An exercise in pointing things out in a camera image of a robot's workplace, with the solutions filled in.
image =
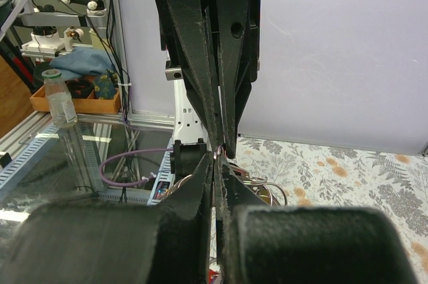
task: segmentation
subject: white panel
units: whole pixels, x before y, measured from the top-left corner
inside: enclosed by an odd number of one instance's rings
[[[121,5],[134,105],[172,114],[154,0]],[[427,52],[427,0],[262,0],[261,71],[239,132],[419,152]]]

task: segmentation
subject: bottle label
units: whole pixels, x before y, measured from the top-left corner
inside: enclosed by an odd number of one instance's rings
[[[74,109],[73,102],[71,100],[67,100],[66,102],[62,102],[62,109],[64,109],[64,114],[66,115],[66,120],[68,122],[72,122],[76,119],[76,111]]]

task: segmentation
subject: glass tabletop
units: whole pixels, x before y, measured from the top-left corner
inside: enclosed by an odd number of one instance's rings
[[[166,148],[172,135],[168,129],[126,130],[123,124],[83,121],[55,133],[45,131],[34,132],[25,140],[29,145],[37,138],[47,142],[35,153],[33,163],[27,162],[20,176],[15,176],[15,180],[11,179],[0,190],[0,267],[16,228],[31,211],[55,200],[94,200],[100,185],[106,190],[100,181],[94,184],[93,175],[102,161],[130,150]],[[119,158],[106,165],[104,174],[116,182],[150,177],[158,173],[163,156],[164,153],[157,152]],[[153,184],[154,178],[151,178],[132,191],[149,196]]]

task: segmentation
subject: screw hole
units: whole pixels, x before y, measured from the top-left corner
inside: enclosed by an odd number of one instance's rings
[[[232,37],[235,39],[241,39],[243,33],[242,24],[235,22],[230,28],[230,32],[232,33]]]

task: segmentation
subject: blue cloth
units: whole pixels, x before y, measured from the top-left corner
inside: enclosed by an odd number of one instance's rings
[[[113,69],[105,51],[87,47],[75,47],[71,53],[53,59],[50,65],[61,70],[65,80],[64,72],[71,72],[67,76],[74,74],[74,77],[68,79],[76,79],[107,74],[107,69]]]

